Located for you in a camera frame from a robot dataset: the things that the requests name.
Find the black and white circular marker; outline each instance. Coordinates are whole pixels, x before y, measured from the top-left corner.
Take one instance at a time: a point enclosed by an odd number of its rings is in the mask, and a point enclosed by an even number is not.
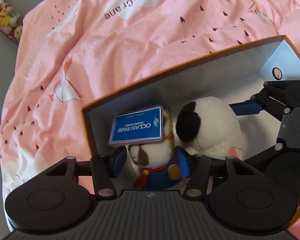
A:
[[[277,67],[272,69],[272,75],[276,80],[282,79],[282,72]]]

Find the cardboard box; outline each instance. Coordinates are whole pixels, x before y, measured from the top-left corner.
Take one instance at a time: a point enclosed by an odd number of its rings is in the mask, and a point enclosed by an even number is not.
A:
[[[197,98],[215,96],[227,103],[250,99],[265,81],[300,80],[300,54],[286,36],[253,41],[172,66],[132,83],[82,108],[91,155],[111,154],[108,146],[114,116],[144,104],[160,104],[176,118],[183,105]],[[280,122],[267,112],[239,116],[245,149],[244,159],[276,143]],[[113,180],[119,193],[132,189],[136,175],[131,161]],[[293,219],[300,217],[300,207]]]

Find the blue plush clothing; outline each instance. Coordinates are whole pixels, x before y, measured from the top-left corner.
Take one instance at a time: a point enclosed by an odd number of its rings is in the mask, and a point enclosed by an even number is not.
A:
[[[163,190],[169,187],[173,187],[178,184],[181,179],[170,179],[168,169],[171,165],[176,164],[174,162],[169,163],[168,167],[149,173],[147,177],[146,189],[147,190]]]

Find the pink blanket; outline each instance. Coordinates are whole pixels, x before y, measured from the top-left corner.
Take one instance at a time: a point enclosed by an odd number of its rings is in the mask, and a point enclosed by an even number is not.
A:
[[[288,34],[300,0],[45,0],[24,19],[0,139],[5,199],[62,158],[90,159],[80,108],[176,64]],[[93,191],[89,179],[81,185]]]

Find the white plush toy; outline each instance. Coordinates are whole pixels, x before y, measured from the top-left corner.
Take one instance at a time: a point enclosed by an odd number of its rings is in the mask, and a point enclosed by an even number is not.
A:
[[[166,109],[163,110],[163,127],[162,141],[127,146],[132,162],[142,170],[134,184],[135,188],[163,190],[175,187],[181,182],[180,170],[173,159],[174,137],[171,117]]]
[[[243,139],[237,116],[223,100],[204,97],[188,103],[178,115],[175,131],[191,155],[242,159]]]

